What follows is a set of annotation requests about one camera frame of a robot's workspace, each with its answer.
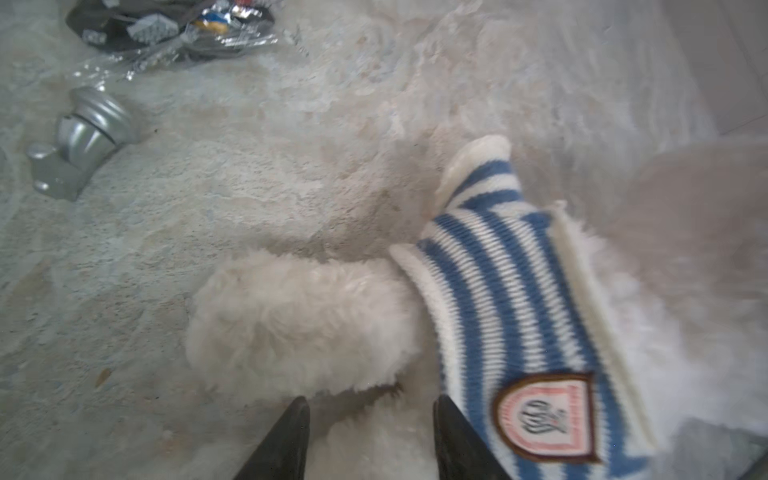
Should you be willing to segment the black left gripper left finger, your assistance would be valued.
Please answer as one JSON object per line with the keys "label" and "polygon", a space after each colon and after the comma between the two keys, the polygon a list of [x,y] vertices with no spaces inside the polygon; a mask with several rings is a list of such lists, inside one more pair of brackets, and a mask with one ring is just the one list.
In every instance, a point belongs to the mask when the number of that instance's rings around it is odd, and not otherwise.
{"label": "black left gripper left finger", "polygon": [[234,476],[234,480],[303,480],[310,418],[307,399],[296,397]]}

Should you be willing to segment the blue white striped shirt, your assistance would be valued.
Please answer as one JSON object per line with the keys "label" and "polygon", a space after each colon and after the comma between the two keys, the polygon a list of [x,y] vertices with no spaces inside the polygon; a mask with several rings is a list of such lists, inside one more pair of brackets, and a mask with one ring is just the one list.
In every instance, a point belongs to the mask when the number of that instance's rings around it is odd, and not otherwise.
{"label": "blue white striped shirt", "polygon": [[419,240],[390,250],[434,325],[442,390],[514,479],[643,479],[655,432],[606,299],[510,156],[500,135],[463,147]]}

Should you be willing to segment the white teddy bear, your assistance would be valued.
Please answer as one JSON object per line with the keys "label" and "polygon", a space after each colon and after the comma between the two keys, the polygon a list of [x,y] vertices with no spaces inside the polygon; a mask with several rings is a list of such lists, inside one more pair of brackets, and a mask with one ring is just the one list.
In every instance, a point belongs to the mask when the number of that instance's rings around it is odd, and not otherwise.
{"label": "white teddy bear", "polygon": [[[653,159],[602,229],[565,202],[523,196],[563,210],[606,299],[655,432],[643,479],[687,423],[766,435],[765,139]],[[437,336],[390,250],[355,262],[252,250],[192,298],[185,354],[208,390],[246,407],[307,399],[304,479],[439,479]],[[209,456],[184,474],[234,479],[253,452]]]}

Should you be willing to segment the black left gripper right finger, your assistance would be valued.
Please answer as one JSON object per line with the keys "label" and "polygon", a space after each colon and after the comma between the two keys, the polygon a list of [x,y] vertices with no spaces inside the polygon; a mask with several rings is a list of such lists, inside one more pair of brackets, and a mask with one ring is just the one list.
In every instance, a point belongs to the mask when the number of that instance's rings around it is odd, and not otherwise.
{"label": "black left gripper right finger", "polygon": [[448,395],[433,404],[433,427],[440,480],[511,480]]}

